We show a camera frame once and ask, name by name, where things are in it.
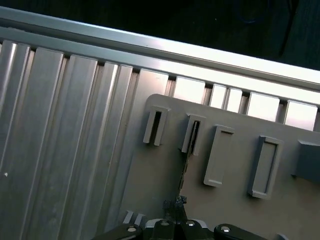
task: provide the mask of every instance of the dark background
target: dark background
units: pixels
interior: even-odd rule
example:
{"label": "dark background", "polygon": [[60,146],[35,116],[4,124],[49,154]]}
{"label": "dark background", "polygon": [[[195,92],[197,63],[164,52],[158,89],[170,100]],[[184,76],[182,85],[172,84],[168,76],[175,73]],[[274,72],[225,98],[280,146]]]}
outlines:
{"label": "dark background", "polygon": [[0,0],[0,6],[320,70],[320,1],[298,1]]}

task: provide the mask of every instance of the black cable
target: black cable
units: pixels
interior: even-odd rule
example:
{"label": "black cable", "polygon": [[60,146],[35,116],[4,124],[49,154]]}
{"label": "black cable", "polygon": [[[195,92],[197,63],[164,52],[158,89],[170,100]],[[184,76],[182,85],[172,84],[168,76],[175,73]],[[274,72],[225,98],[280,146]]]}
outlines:
{"label": "black cable", "polygon": [[299,0],[287,0],[288,9],[290,12],[289,22],[285,30],[285,35],[283,38],[283,42],[279,51],[279,57],[281,57],[285,53],[286,45],[289,39],[290,31],[292,28],[292,25],[294,23],[294,18],[298,9]]}
{"label": "black cable", "polygon": [[256,17],[254,19],[245,19],[245,18],[243,18],[241,16],[241,13],[240,13],[239,9],[240,9],[240,0],[233,0],[233,11],[235,13],[235,16],[241,22],[243,22],[245,24],[254,24],[254,23],[262,22],[266,18],[267,14],[269,12],[270,0],[266,0],[266,9],[265,9],[264,13],[261,16]]}

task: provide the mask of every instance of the metal rail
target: metal rail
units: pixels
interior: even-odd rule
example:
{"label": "metal rail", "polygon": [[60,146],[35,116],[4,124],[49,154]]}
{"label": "metal rail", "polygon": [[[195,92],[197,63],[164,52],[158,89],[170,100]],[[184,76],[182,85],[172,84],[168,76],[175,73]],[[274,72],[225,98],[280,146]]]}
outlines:
{"label": "metal rail", "polygon": [[0,7],[0,26],[320,90],[320,72],[137,33]]}

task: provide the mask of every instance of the metal screw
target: metal screw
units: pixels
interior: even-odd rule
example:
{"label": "metal screw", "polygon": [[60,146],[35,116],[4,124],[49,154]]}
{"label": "metal screw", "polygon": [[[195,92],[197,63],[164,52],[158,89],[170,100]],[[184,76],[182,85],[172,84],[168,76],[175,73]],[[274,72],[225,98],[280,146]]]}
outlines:
{"label": "metal screw", "polygon": [[169,223],[168,223],[167,221],[162,221],[162,222],[161,222],[161,225],[162,225],[162,226],[168,226]]}
{"label": "metal screw", "polygon": [[230,228],[227,226],[222,226],[221,230],[224,231],[225,233],[229,233],[231,231]]}
{"label": "metal screw", "polygon": [[194,221],[186,221],[186,224],[190,227],[194,226],[195,225],[195,222]]}
{"label": "metal screw", "polygon": [[134,226],[131,226],[131,227],[128,228],[127,231],[130,232],[130,233],[132,233],[132,232],[137,231],[137,229],[136,229]]}

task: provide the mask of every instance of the metal frame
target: metal frame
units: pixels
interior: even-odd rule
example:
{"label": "metal frame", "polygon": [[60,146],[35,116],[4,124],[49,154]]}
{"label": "metal frame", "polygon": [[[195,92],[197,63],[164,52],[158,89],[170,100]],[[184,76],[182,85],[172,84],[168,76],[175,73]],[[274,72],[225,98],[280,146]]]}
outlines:
{"label": "metal frame", "polygon": [[150,56],[53,38],[6,27],[0,27],[0,39],[24,43],[33,47],[61,51],[63,53],[72,53],[101,61],[110,61],[112,63],[133,66],[139,69],[149,69],[175,76],[185,76],[187,78],[205,81],[210,84],[223,84],[224,86],[239,88],[247,92],[254,91],[256,93],[280,97],[283,100],[296,100],[320,106],[320,92],[265,81],[263,79],[257,79],[249,76],[237,75],[231,72],[156,59]]}
{"label": "metal frame", "polygon": [[316,70],[6,7],[0,7],[0,26],[320,89],[320,72]]}

